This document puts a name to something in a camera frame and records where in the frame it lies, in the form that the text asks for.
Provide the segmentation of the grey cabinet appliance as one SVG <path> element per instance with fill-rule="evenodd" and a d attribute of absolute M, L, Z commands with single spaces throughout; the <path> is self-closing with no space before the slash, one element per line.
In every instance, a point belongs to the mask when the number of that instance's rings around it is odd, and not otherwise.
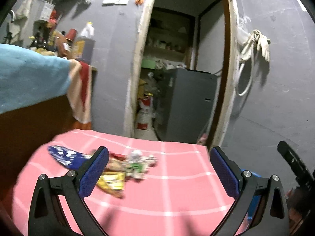
<path fill-rule="evenodd" d="M 210 119 L 218 77 L 211 73 L 167 70 L 158 83 L 154 130 L 166 142 L 194 144 Z"/>

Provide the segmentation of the red white sack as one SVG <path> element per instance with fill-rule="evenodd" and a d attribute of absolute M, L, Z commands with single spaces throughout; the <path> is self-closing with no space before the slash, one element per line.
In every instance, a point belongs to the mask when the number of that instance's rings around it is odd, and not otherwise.
<path fill-rule="evenodd" d="M 136 116 L 135 128 L 140 130 L 150 130 L 152 128 L 153 120 L 153 96 L 145 96 L 143 99 L 139 99 L 140 110 Z"/>

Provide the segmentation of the crumpled silver white wrapper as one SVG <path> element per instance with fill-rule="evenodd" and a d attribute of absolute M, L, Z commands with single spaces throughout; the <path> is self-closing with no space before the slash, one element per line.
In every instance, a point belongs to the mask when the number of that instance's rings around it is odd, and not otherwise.
<path fill-rule="evenodd" d="M 141 165 L 141 167 L 154 167 L 158 163 L 157 157 L 153 155 L 145 156 L 141 150 L 131 151 L 127 157 L 129 164 Z"/>

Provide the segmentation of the red brown torn wrapper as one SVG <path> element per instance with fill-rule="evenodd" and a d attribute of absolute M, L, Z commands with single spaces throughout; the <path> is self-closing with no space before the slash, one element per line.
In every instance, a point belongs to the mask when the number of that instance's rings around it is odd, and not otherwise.
<path fill-rule="evenodd" d="M 109 161 L 104 171 L 125 171 L 127 167 L 127 156 L 118 153 L 109 153 Z"/>

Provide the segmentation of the cooking oil jug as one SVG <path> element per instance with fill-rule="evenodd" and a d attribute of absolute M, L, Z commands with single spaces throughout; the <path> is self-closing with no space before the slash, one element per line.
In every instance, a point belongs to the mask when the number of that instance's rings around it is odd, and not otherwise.
<path fill-rule="evenodd" d="M 95 29 L 92 22 L 87 22 L 85 27 L 76 37 L 72 47 L 72 58 L 90 64 L 95 47 Z"/>

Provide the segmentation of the blue striped towel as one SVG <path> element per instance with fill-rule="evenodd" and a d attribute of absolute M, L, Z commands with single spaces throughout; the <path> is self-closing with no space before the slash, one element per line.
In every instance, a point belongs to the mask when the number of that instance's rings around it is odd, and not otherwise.
<path fill-rule="evenodd" d="M 88 124 L 91 122 L 91 94 L 90 65 L 1 44 L 1 113 L 65 95 L 73 117 Z"/>

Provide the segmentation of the red cup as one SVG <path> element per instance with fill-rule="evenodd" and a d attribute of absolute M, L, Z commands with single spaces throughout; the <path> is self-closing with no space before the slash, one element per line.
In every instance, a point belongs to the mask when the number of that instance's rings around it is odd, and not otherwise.
<path fill-rule="evenodd" d="M 77 30 L 76 29 L 70 29 L 69 32 L 66 34 L 66 40 L 73 42 L 75 40 L 75 37 L 77 35 Z"/>

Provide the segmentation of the white rubber gloves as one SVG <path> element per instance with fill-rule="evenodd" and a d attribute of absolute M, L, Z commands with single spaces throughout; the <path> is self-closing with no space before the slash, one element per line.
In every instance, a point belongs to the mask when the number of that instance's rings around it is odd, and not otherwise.
<path fill-rule="evenodd" d="M 266 62 L 270 62 L 270 39 L 263 35 L 258 29 L 251 32 L 248 38 L 243 43 L 243 49 L 240 52 L 240 60 L 247 61 L 253 58 L 253 50 L 256 48 L 257 52 L 261 51 L 262 57 Z"/>

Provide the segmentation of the blue white snack bag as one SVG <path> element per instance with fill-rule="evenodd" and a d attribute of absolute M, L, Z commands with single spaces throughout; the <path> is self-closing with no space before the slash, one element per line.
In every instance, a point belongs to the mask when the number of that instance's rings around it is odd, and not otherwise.
<path fill-rule="evenodd" d="M 82 164 L 91 158 L 86 155 L 63 146 L 48 146 L 51 157 L 68 170 L 78 170 Z"/>

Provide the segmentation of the blue plastic basin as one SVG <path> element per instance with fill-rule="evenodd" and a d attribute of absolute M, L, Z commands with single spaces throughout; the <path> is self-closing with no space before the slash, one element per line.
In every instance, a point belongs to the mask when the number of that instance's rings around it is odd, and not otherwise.
<path fill-rule="evenodd" d="M 247 169 L 241 169 L 242 171 L 242 174 L 244 174 L 245 171 L 247 171 Z M 259 183 L 259 179 L 258 178 L 261 178 L 260 175 L 258 175 L 257 173 L 254 173 L 252 171 L 250 171 L 252 176 L 251 177 L 254 177 L 256 182 L 257 182 L 257 186 L 258 186 L 258 183 Z M 247 213 L 244 217 L 244 220 L 242 221 L 242 225 L 241 225 L 241 228 L 246 230 L 247 228 L 249 228 L 249 225 L 251 223 L 251 221 L 253 220 L 253 216 L 257 210 L 257 206 L 259 204 L 259 200 L 260 200 L 260 195 L 254 195 L 251 202 L 250 202 L 250 205 L 248 207 L 248 210 L 247 210 Z"/>

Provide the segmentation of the green white wrapper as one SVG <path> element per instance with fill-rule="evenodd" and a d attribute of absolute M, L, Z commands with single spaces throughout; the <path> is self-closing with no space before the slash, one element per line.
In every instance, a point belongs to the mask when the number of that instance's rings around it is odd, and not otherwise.
<path fill-rule="evenodd" d="M 126 178 L 133 178 L 136 181 L 142 181 L 146 177 L 148 172 L 149 164 L 146 162 L 127 162 L 125 164 L 125 175 Z"/>

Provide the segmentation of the yellow red snack bag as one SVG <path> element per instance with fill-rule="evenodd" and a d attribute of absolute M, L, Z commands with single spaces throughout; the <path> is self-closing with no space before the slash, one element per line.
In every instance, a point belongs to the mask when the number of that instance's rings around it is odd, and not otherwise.
<path fill-rule="evenodd" d="M 122 199 L 124 197 L 125 172 L 104 171 L 97 181 L 96 186 L 105 193 Z"/>

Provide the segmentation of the pink checked tablecloth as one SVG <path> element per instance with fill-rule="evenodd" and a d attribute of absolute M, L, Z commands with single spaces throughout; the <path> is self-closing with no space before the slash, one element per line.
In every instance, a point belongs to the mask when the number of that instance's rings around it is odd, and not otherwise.
<path fill-rule="evenodd" d="M 58 135 L 52 145 L 81 153 L 105 146 L 127 155 L 140 150 L 157 165 L 141 182 L 129 180 L 118 199 L 95 188 L 85 203 L 109 235 L 210 235 L 233 204 L 205 147 L 147 141 L 95 131 Z"/>

